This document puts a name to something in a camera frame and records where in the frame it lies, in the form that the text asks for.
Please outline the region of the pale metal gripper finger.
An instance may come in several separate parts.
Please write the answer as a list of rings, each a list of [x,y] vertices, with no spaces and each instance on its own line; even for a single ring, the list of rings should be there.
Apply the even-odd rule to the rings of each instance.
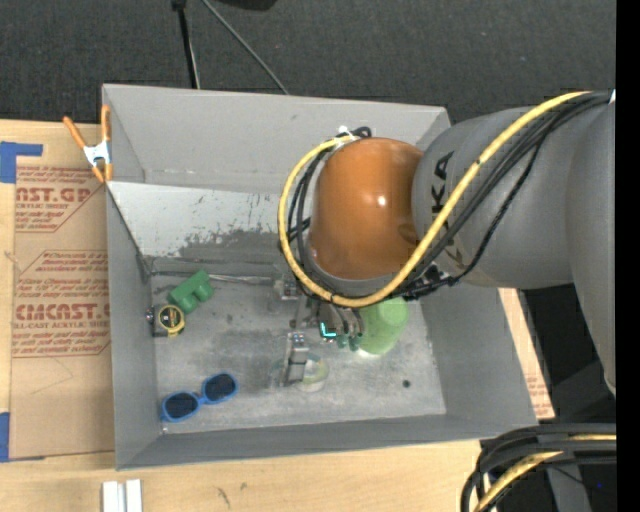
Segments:
[[[301,382],[309,358],[309,347],[304,334],[293,331],[288,334],[280,382],[283,386]]]
[[[267,310],[274,314],[292,313],[298,299],[299,292],[296,280],[292,277],[277,278],[268,295]]]

